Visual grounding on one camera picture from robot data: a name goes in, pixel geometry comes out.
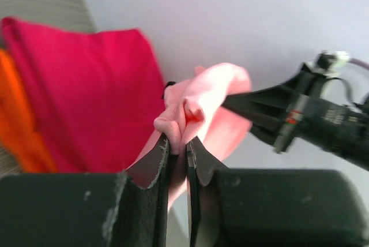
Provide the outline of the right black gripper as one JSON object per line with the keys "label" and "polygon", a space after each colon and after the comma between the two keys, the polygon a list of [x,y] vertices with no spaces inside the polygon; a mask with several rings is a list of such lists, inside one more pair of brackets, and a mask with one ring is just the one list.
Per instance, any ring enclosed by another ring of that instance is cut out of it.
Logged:
{"label": "right black gripper", "polygon": [[261,107],[282,109],[278,117],[265,114],[247,116],[253,125],[251,134],[273,146],[275,152],[287,151],[295,138],[301,138],[320,149],[368,169],[368,102],[344,106],[323,99],[326,83],[338,80],[331,70],[309,63],[308,69],[323,78],[315,81],[311,91],[297,74],[287,81],[258,91],[228,95],[222,106],[246,112]]}

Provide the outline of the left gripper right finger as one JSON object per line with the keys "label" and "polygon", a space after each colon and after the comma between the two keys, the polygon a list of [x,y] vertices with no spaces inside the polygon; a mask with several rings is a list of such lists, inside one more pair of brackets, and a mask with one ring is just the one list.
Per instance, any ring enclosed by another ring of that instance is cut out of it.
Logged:
{"label": "left gripper right finger", "polygon": [[186,147],[191,246],[367,246],[368,212],[335,170],[230,169]]}

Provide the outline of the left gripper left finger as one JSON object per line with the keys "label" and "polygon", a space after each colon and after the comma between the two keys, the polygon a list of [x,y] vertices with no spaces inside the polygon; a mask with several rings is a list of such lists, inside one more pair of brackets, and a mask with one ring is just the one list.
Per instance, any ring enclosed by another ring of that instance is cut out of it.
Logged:
{"label": "left gripper left finger", "polygon": [[165,246],[170,146],[113,174],[1,178],[2,246]]}

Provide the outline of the light pink t shirt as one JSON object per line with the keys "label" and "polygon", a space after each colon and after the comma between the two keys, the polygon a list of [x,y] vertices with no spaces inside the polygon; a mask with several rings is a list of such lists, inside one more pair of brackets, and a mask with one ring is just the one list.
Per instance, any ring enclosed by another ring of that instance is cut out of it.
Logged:
{"label": "light pink t shirt", "polygon": [[123,138],[126,164],[133,165],[147,154],[164,133],[171,152],[178,156],[171,177],[168,206],[185,192],[185,146],[198,137],[217,159],[224,160],[236,149],[251,128],[242,117],[221,108],[227,95],[246,93],[251,80],[246,69],[219,63],[198,66],[194,77],[164,86],[159,69],[143,72],[130,94]]}

